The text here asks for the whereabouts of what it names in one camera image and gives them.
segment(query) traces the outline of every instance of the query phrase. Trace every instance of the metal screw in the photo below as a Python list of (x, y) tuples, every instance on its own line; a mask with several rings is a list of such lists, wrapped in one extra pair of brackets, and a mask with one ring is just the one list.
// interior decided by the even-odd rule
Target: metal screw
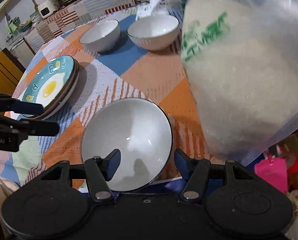
[(199, 193), (198, 192), (195, 192), (195, 191), (186, 191), (183, 196), (186, 198), (186, 199), (196, 199), (199, 197)]
[(97, 199), (107, 199), (111, 197), (111, 194), (108, 191), (99, 191), (95, 196)]

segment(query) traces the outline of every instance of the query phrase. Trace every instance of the transparent plastic bag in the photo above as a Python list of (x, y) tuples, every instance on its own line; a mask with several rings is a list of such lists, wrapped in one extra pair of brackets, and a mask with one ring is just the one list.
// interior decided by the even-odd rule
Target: transparent plastic bag
[(298, 128), (298, 0), (189, 0), (181, 60), (210, 154), (247, 165)]

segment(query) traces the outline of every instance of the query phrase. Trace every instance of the plate with egg design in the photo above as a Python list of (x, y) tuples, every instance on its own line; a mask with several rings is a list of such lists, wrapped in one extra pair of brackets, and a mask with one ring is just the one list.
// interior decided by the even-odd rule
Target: plate with egg design
[(61, 56), (51, 60), (30, 82), (22, 101), (42, 104), (46, 108), (62, 92), (73, 68), (74, 60), (70, 56)]

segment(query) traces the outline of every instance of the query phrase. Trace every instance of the striped cloth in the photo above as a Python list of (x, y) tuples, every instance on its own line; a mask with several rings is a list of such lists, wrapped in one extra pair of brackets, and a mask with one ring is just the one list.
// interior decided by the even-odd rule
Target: striped cloth
[[(136, 47), (126, 35), (128, 26), (135, 21), (136, 12), (134, 7), (102, 16), (41, 47), (19, 82), (14, 98), (22, 98), (41, 68), (61, 55), (71, 55), (79, 62), (79, 80), (69, 100), (49, 118), (59, 123), (59, 134), (29, 137), (17, 153), (0, 151), (0, 176), (23, 185), (60, 160), (81, 163), (81, 139), (91, 118), (109, 103), (129, 97), (151, 100), (165, 111), (172, 124), (175, 147), (192, 158), (204, 157), (218, 162), (204, 147), (196, 105), (179, 56), (180, 36), (158, 53)], [(182, 23), (182, 12), (171, 14)], [(90, 52), (79, 43), (84, 32), (104, 19), (118, 20), (122, 33), (110, 55)], [(23, 118), (13, 112), (7, 112), (6, 116)], [(158, 179), (178, 176), (171, 158)], [(78, 188), (82, 182), (74, 181), (73, 186)]]

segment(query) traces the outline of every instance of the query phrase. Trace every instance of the beige fabric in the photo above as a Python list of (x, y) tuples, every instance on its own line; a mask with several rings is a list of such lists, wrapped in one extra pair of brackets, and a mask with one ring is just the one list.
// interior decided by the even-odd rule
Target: beige fabric
[(0, 223), (1, 223), (2, 231), (5, 235), (5, 238), (8, 238), (10, 234), (5, 228), (5, 225), (1, 218), (1, 207), (5, 199), (17, 189), (19, 189), (19, 186), (15, 182), (10, 181), (8, 179), (0, 178)]

